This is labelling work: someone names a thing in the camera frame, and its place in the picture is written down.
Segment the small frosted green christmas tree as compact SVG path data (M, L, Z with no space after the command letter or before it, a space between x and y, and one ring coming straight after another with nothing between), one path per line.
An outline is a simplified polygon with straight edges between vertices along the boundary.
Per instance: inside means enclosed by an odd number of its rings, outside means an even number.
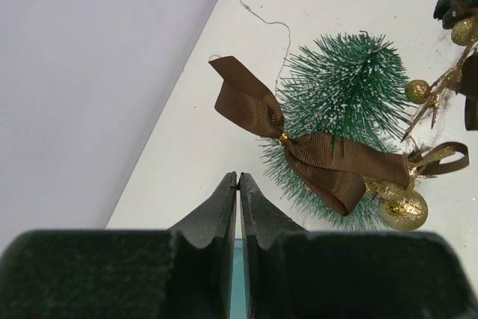
M395 152L404 132L409 106L404 87L409 78L394 44L385 35L366 31L324 35L313 46L301 46L288 56L289 75L276 91L285 129L294 137L315 132L357 140L383 152ZM277 141L263 144L266 175L285 199L310 217L336 229L368 231L383 222L372 195L342 217L306 188L291 169Z

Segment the clear battery box fairy lights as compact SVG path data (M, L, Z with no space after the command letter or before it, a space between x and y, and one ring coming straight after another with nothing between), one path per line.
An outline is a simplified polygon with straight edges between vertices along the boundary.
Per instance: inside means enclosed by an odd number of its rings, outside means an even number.
M291 28L283 21L264 18L259 9L244 0L236 1L245 25L238 30L232 50L213 52L208 61L233 55L277 94L291 50Z

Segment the gold berry sprig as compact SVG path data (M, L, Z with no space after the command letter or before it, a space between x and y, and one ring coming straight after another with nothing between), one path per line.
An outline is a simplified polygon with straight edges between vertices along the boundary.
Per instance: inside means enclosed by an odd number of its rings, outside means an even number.
M451 29L451 40L464 48L457 62L432 84L417 79L406 85L406 98L420 107L405 130L403 140L410 137L427 111L432 112L431 125L435 125L438 109L448 90L466 97L465 128L468 131L477 130L477 16L458 21ZM452 173L469 165L468 148L462 143L454 142L443 143L426 152L415 150L406 159L409 183L405 187L366 178L366 191L383 198L395 192L406 193L415 186L415 181L420 176L434 177Z

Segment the teal transparent plastic bin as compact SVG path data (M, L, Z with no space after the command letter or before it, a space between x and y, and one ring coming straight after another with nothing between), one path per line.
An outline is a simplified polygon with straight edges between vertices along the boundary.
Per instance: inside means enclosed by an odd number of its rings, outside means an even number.
M241 239L235 239L233 254L230 318L247 319L245 270L243 261L243 244Z

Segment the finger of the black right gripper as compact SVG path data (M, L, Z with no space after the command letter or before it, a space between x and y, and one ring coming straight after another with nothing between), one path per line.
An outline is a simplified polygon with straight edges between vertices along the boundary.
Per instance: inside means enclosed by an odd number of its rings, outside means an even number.
M433 18L441 22L444 30L477 15L477 0L437 0Z

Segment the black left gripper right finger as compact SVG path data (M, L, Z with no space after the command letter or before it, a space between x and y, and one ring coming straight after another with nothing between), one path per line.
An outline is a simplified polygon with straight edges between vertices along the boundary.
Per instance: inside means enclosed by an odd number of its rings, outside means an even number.
M238 183L248 318L293 318L282 236L303 227L277 208L249 173Z

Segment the gold ball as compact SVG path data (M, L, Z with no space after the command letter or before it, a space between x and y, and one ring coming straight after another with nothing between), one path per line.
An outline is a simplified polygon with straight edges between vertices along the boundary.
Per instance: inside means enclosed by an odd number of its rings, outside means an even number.
M378 214L384 224L397 231L414 231L425 224L429 215L423 196L415 190L380 197Z

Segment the brown ribbon bow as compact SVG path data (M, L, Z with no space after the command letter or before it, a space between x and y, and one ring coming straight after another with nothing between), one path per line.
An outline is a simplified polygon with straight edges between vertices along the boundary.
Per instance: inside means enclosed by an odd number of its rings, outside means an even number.
M418 176L452 173L470 163L468 147L457 142L405 155L323 132L292 137L285 131L276 97L237 58L215 58L209 64L223 80L215 110L252 134L277 140L305 186L343 217L353 212L366 193L380 197L392 190L406 193Z

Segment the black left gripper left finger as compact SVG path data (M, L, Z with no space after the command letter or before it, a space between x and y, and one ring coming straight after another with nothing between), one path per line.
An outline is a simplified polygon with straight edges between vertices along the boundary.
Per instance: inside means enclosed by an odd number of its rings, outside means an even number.
M230 317L236 194L237 174L227 173L206 201L171 227L171 318Z

